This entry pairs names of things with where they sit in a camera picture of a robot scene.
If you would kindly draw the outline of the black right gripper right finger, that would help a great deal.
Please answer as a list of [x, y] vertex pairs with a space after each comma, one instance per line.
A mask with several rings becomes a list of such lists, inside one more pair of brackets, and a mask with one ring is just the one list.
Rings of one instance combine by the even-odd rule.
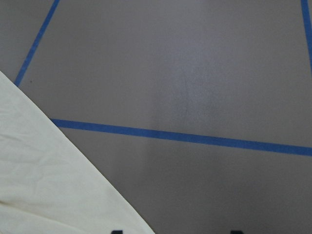
[[241, 230], [231, 230], [230, 234], [243, 234]]

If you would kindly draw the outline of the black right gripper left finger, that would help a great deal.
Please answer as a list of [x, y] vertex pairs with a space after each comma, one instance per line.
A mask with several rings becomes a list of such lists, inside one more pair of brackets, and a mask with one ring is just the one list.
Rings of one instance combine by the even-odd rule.
[[111, 234], [123, 234], [123, 230], [112, 230]]

